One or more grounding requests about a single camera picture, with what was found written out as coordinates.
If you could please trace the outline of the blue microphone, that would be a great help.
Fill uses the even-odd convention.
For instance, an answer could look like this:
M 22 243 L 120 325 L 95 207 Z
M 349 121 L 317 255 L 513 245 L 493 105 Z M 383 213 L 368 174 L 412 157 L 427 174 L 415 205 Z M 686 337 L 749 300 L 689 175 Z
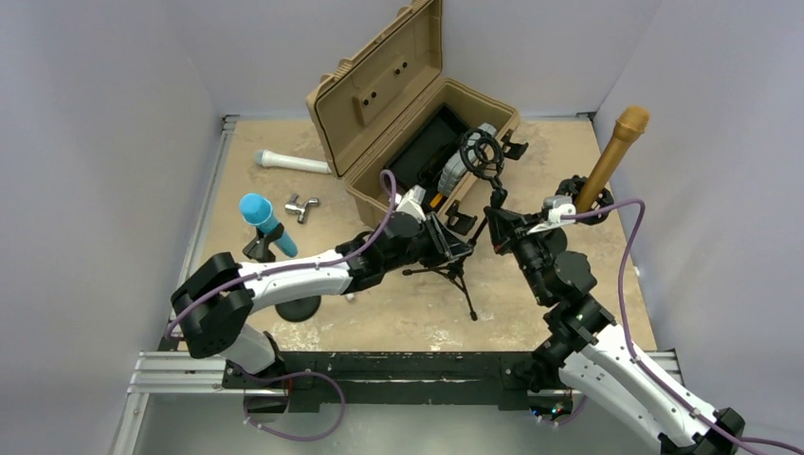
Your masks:
M 287 257 L 298 255 L 298 248 L 283 224 L 276 218 L 272 204 L 258 193 L 248 193 L 239 202 L 244 220 L 267 237 L 275 237 L 274 244 Z

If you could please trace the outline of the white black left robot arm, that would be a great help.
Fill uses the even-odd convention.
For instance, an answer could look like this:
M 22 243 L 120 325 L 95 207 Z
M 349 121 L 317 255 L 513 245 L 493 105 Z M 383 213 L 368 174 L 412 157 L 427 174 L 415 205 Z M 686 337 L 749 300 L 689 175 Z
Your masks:
M 175 323 L 196 359 L 216 355 L 246 372 L 258 387 L 282 378 L 273 337 L 247 324 L 269 306 L 357 293 L 413 264 L 435 267 L 471 254 L 472 245 L 432 214 L 393 213 L 385 225 L 318 255 L 273 263 L 238 263 L 228 253 L 209 258 L 171 296 Z

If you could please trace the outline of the black tripod shock mount stand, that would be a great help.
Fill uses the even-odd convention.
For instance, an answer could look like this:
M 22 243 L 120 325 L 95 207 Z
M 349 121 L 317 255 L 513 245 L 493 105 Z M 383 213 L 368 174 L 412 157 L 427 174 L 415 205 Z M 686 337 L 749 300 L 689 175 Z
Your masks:
M 479 238 L 486 227 L 485 216 L 482 214 L 480 190 L 489 190 L 491 192 L 491 203 L 498 206 L 504 201 L 506 192 L 503 189 L 501 181 L 504 157 L 503 146 L 500 142 L 493 136 L 483 134 L 474 146 L 474 150 L 476 156 L 473 160 L 467 159 L 465 153 L 461 152 L 462 159 L 467 167 L 466 183 L 469 185 L 462 200 L 468 203 L 471 214 L 478 220 L 478 225 L 473 227 L 467 234 L 461 234 L 455 231 L 454 228 L 443 223 L 462 240 L 474 246 L 474 251 L 463 258 L 452 261 L 442 261 L 435 266 L 423 266 L 420 264 L 418 268 L 407 268 L 403 271 L 403 274 L 405 276 L 411 276 L 431 272 L 446 279 L 463 293 L 469 317 L 471 320 L 476 321 L 478 314 L 474 308 L 466 283 L 465 264 L 475 253 Z

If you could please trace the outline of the white mesh-head microphone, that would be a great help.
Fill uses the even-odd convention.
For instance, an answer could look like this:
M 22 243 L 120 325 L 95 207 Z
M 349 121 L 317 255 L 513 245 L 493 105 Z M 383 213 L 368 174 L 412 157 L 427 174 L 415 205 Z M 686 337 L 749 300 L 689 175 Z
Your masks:
M 264 168 L 282 168 L 307 173 L 331 173 L 329 165 L 325 161 L 278 154 L 268 149 L 256 151 L 254 161 Z

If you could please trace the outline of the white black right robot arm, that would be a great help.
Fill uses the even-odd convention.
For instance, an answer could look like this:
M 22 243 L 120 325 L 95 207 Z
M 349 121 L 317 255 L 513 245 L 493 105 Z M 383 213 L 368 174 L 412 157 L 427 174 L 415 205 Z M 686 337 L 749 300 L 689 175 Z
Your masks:
M 591 291 L 586 255 L 566 246 L 560 228 L 536 214 L 484 208 L 491 244 L 512 254 L 551 335 L 532 353 L 530 387 L 561 383 L 582 392 L 662 454 L 734 454 L 745 427 L 733 409 L 716 409 L 627 339 Z

